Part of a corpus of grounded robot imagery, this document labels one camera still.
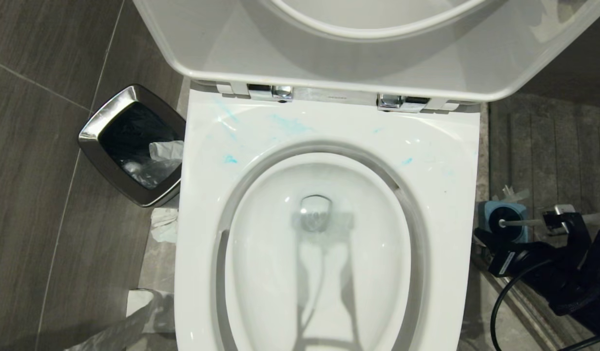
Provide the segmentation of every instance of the blue stain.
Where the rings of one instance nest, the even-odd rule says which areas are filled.
[[[302,133],[306,133],[309,131],[313,131],[312,128],[305,126],[304,124],[302,124],[301,122],[299,122],[296,119],[287,119],[287,118],[282,118],[276,114],[273,114],[270,116],[270,118],[276,122],[276,124],[278,124],[278,126],[282,129],[284,129],[284,131],[286,131],[287,134],[302,134]]]
[[[237,160],[235,160],[235,157],[232,155],[226,155],[224,158],[224,163],[237,163]]]
[[[232,113],[231,110],[228,109],[228,107],[226,106],[226,104],[224,104],[223,102],[221,102],[220,100],[215,100],[215,103],[217,104],[217,106],[224,110],[224,112],[226,113],[226,115],[233,120],[233,122],[235,123],[239,123],[239,118],[237,118],[237,116],[235,116],[234,113]]]

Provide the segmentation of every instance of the black device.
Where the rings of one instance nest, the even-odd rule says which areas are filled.
[[[522,280],[549,302],[558,316],[570,315],[595,337],[564,349],[580,350],[600,342],[600,231],[594,241],[579,213],[544,213],[550,230],[567,230],[567,244],[553,247],[545,242],[514,243],[501,233],[476,229],[474,235],[494,254],[488,270],[495,277],[514,277],[500,294],[491,317],[495,349],[494,320],[509,289]]]

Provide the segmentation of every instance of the toilet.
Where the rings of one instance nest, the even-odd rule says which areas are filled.
[[[135,0],[191,78],[181,351],[455,350],[480,102],[600,0]]]

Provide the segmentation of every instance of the toilet rim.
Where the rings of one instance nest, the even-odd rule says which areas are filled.
[[[408,349],[413,344],[413,339],[418,328],[420,318],[427,303],[423,298],[423,292],[426,289],[427,278],[424,273],[427,271],[427,255],[424,255],[423,247],[426,237],[426,229],[423,224],[422,216],[418,211],[418,205],[411,191],[385,162],[382,162],[379,157],[355,147],[351,144],[334,142],[331,140],[309,140],[300,142],[283,149],[279,149],[273,153],[262,154],[262,161],[255,164],[246,171],[244,177],[236,182],[231,195],[224,204],[224,210],[220,216],[220,221],[217,227],[217,235],[215,246],[213,247],[213,262],[211,264],[211,275],[213,284],[210,287],[208,295],[211,297],[212,306],[215,309],[211,315],[213,329],[219,340],[222,350],[237,350],[237,345],[232,335],[231,325],[228,316],[228,307],[226,305],[226,250],[228,248],[228,240],[233,216],[241,198],[244,197],[250,186],[262,175],[267,169],[271,168],[278,162],[292,156],[311,153],[327,153],[338,154],[344,157],[351,158],[356,162],[360,162],[368,167],[393,191],[396,195],[402,212],[406,218],[409,231],[409,247],[411,254],[411,267],[409,271],[409,289],[407,293],[406,309],[403,316],[402,324],[399,333],[396,337],[395,349]]]

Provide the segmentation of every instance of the toilet bowl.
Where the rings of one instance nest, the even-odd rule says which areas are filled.
[[[398,4],[135,0],[193,82],[181,351],[456,349],[480,102],[525,84],[600,0]]]

